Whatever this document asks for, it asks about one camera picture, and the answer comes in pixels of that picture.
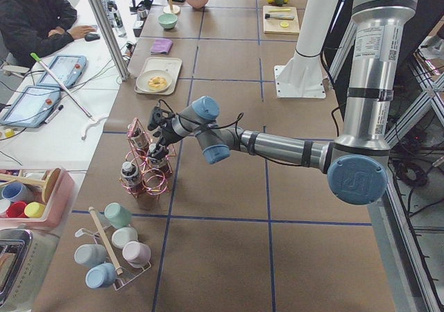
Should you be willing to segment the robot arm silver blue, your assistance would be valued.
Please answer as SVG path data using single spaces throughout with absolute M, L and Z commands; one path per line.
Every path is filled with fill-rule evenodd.
M 194 136 L 205 160 L 214 164 L 234 150 L 281 165 L 317 168 L 340 200 L 367 205 L 386 191 L 390 147 L 384 138 L 404 25 L 418 0 L 353 0 L 357 27 L 343 132 L 328 144 L 217 125 L 218 103 L 209 96 L 176 113 L 153 108 L 148 129 L 156 138 L 148 157 L 161 162 L 169 146 Z

